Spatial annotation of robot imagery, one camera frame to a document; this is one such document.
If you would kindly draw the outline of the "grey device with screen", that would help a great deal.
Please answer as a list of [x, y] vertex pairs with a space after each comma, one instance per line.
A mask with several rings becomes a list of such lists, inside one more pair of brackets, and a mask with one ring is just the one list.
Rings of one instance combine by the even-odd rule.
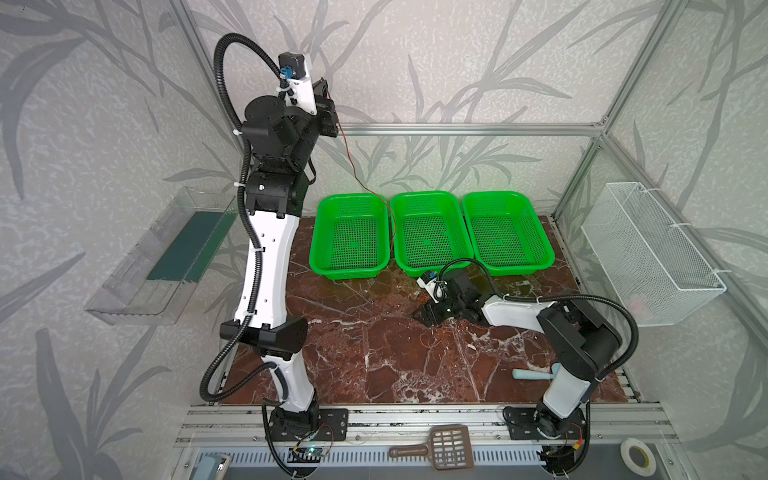
[[191, 476], [192, 480], [223, 480], [232, 463], [227, 454], [204, 454], [197, 463]]

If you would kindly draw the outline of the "left green plastic basket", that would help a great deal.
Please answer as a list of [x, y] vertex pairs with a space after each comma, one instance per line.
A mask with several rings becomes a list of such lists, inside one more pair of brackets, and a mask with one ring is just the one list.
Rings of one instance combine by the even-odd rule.
[[390, 262], [389, 212], [370, 193], [332, 195], [317, 208], [309, 264], [330, 280], [376, 277]]

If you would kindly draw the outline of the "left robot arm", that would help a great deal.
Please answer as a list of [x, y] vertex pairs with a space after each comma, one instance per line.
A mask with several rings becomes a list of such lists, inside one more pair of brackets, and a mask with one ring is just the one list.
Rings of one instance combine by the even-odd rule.
[[[252, 100], [242, 114], [234, 108], [224, 74], [225, 55], [233, 45], [255, 53], [278, 81], [275, 94]], [[275, 418], [313, 429], [320, 413], [302, 353], [308, 322], [288, 315], [286, 284], [304, 200], [316, 177], [311, 160], [314, 147], [320, 137], [335, 138], [340, 133], [335, 103], [327, 81], [312, 79], [304, 55], [284, 52], [272, 59], [254, 40], [239, 33], [227, 33], [218, 40], [213, 72], [221, 104], [243, 145], [235, 200], [248, 251], [238, 306], [221, 330], [226, 343], [203, 374], [199, 394], [206, 402], [218, 402], [269, 372], [278, 393], [271, 404]], [[261, 365], [234, 386], [212, 392], [209, 385], [214, 374], [238, 345], [255, 349]]]

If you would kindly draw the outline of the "light blue plastic scoop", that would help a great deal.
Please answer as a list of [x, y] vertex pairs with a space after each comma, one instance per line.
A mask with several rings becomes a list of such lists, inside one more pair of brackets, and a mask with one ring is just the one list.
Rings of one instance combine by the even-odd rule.
[[548, 372], [525, 370], [525, 369], [513, 369], [512, 376], [516, 380], [523, 381], [551, 381], [555, 378], [556, 374], [561, 368], [560, 363], [551, 365]]

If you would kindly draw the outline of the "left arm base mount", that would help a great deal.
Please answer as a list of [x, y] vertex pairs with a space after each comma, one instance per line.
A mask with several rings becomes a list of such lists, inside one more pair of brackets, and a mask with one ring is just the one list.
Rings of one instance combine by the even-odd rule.
[[273, 442], [297, 441], [313, 437], [320, 441], [343, 441], [349, 426], [349, 410], [312, 408], [306, 412], [288, 412], [276, 408], [268, 417], [267, 427]]

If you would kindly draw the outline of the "green plastic basket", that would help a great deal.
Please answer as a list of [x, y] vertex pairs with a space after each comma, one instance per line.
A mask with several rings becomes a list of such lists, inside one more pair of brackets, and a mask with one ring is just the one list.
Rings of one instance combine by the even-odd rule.
[[461, 258], [473, 258], [458, 199], [445, 191], [396, 195], [390, 202], [396, 225], [397, 265], [412, 278]]
[[474, 192], [462, 199], [475, 258], [493, 276], [550, 268], [555, 253], [529, 199], [513, 191]]
[[330, 280], [376, 277], [390, 262], [389, 212], [370, 193], [332, 195], [317, 208], [309, 264]]

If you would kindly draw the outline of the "middle green plastic basket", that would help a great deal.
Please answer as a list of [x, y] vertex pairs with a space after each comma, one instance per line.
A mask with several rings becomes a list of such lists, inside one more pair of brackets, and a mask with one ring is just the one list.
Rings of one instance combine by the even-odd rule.
[[396, 195], [390, 202], [396, 225], [397, 265], [412, 278], [461, 258], [473, 258], [458, 199], [445, 191]]

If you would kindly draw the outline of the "aluminium rail base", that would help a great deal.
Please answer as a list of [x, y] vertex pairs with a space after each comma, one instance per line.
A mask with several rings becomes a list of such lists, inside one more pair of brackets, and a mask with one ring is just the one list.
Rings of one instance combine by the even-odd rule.
[[[469, 428], [474, 445], [511, 441], [498, 404], [369, 404], [347, 405], [344, 440], [336, 446], [416, 444], [435, 426]], [[637, 438], [647, 443], [677, 443], [678, 435], [658, 403], [596, 404], [591, 407], [591, 441], [620, 443]], [[192, 407], [174, 446], [264, 446], [261, 409], [257, 406]]]

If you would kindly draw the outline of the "brown slotted spatula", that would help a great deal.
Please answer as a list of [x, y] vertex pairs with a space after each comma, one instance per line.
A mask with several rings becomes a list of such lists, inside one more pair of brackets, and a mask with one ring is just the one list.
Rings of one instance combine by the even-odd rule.
[[425, 457], [436, 471], [471, 469], [475, 466], [469, 428], [465, 425], [434, 427], [425, 443], [391, 447], [388, 457]]

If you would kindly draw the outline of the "green circuit board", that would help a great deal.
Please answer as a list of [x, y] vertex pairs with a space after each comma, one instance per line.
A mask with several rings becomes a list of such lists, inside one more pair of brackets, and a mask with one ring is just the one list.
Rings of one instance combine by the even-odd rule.
[[329, 446], [294, 446], [288, 449], [288, 454], [292, 463], [315, 464], [322, 462], [328, 457], [330, 451], [331, 448]]

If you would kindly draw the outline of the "white tape roll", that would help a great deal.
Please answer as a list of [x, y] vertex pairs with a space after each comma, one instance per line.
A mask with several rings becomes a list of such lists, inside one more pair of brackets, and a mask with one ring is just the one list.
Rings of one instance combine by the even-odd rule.
[[624, 465], [635, 475], [652, 477], [657, 471], [656, 458], [650, 447], [636, 438], [627, 438], [620, 444], [620, 455]]

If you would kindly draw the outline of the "clear acrylic wall shelf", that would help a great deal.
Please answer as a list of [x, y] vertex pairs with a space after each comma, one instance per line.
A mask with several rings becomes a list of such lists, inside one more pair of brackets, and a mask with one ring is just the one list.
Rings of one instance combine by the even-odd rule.
[[111, 326], [175, 324], [236, 219], [232, 194], [182, 188], [85, 311]]

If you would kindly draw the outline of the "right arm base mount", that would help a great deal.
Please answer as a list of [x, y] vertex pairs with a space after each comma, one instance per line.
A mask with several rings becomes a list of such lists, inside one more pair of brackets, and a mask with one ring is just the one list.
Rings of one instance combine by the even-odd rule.
[[512, 440], [579, 440], [586, 415], [577, 407], [568, 417], [560, 418], [542, 402], [535, 407], [506, 406], [502, 418]]

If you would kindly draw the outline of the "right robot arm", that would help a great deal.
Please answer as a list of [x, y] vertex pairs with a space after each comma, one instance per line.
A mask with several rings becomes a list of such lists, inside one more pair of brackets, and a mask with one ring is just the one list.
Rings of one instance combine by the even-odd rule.
[[557, 440], [585, 413], [598, 385], [635, 353], [639, 326], [623, 305], [599, 295], [567, 292], [554, 296], [503, 294], [480, 261], [460, 258], [417, 278], [430, 300], [413, 318], [428, 327], [464, 319], [484, 328], [510, 327], [543, 334], [560, 367], [534, 410], [505, 409], [505, 422], [523, 425]]

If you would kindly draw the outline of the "right green plastic basket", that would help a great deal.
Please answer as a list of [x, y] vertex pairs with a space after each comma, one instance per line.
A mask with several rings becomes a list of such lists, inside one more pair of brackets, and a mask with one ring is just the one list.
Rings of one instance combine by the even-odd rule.
[[550, 268], [555, 253], [529, 199], [513, 191], [474, 192], [462, 199], [475, 258], [493, 276]]

